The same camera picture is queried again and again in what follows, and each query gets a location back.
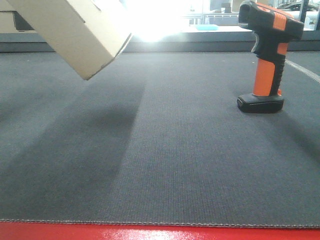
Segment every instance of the handheld barcode scanner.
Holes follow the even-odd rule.
[[[239,96],[237,105],[246,113],[275,113],[284,104],[279,86],[288,43],[302,37],[304,24],[287,12],[249,0],[240,6],[238,23],[256,35],[252,52],[258,64],[253,92]]]

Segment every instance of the gray fabric texture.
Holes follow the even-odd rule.
[[[123,53],[83,81],[55,53],[1,54],[1,221],[320,227],[320,84],[286,65],[283,110],[242,113],[256,66]]]

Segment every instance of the red edge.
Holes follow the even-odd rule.
[[[320,240],[320,229],[0,222],[1,240]]]

